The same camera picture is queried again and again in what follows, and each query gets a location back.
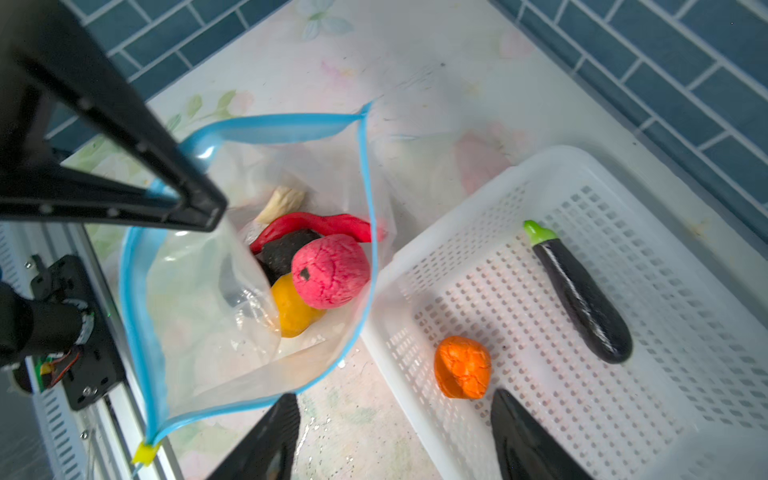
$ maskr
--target yellow bag slider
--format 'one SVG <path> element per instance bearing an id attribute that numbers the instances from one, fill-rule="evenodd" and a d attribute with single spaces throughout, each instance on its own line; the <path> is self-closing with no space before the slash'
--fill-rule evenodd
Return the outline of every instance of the yellow bag slider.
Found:
<path id="1" fill-rule="evenodd" d="M 152 445 L 147 445 L 146 443 L 142 442 L 139 445 L 139 448 L 136 449 L 136 455 L 134 455 L 134 459 L 131 460 L 131 463 L 133 463 L 134 465 L 136 465 L 137 463 L 141 463 L 145 467 L 148 467 L 149 465 L 152 465 L 152 462 L 154 461 L 155 456 L 157 456 L 158 450 L 160 450 L 159 442 L 154 447 Z"/>

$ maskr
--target tile wall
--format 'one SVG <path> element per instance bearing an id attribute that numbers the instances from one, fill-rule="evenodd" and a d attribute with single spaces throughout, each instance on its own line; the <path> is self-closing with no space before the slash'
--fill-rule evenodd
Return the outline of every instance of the tile wall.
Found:
<path id="1" fill-rule="evenodd" d="M 768 243 L 768 0 L 491 0 Z"/>
<path id="2" fill-rule="evenodd" d="M 148 100 L 288 0 L 60 1 Z M 59 105 L 47 138 L 65 156 L 94 135 Z"/>

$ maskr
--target red pepper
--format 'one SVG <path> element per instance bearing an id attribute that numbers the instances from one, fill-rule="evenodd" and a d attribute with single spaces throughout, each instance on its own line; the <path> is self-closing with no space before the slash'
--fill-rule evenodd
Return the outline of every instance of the red pepper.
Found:
<path id="1" fill-rule="evenodd" d="M 256 255 L 269 242 L 279 240 L 288 233 L 302 229 L 314 230 L 323 236 L 343 233 L 360 243 L 370 243 L 371 241 L 371 224 L 353 215 L 320 217 L 319 215 L 296 212 L 283 215 L 270 223 L 250 245 L 250 251 Z"/>

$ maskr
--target white plastic basket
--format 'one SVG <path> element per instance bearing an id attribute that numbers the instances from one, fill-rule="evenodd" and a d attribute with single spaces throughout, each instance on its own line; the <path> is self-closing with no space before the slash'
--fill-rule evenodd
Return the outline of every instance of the white plastic basket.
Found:
<path id="1" fill-rule="evenodd" d="M 600 361 L 525 236 L 554 229 L 634 337 Z M 596 479 L 765 478 L 768 330 L 594 158 L 553 147 L 486 184 L 380 275 L 363 339 L 444 478 L 500 478 L 489 422 L 504 387 Z M 470 402 L 435 382 L 438 343 L 493 358 Z"/>

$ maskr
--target floral countertop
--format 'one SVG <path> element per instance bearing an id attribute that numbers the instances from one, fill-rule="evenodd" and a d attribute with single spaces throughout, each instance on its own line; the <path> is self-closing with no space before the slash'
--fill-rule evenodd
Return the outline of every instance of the floral countertop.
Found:
<path id="1" fill-rule="evenodd" d="M 369 135 L 392 188 L 396 247 L 506 167 L 571 144 L 630 178 L 688 229 L 687 240 L 745 284 L 768 282 L 749 268 L 759 263 L 756 252 L 485 0 L 296 0 L 149 106 L 180 140 L 226 118 L 348 113 L 371 100 Z M 65 165 L 135 185 L 151 181 L 101 137 Z M 126 229 L 87 229 L 119 304 Z M 294 478 L 438 477 L 362 342 L 299 401 Z M 262 413 L 173 433 L 184 476 L 205 478 Z"/>

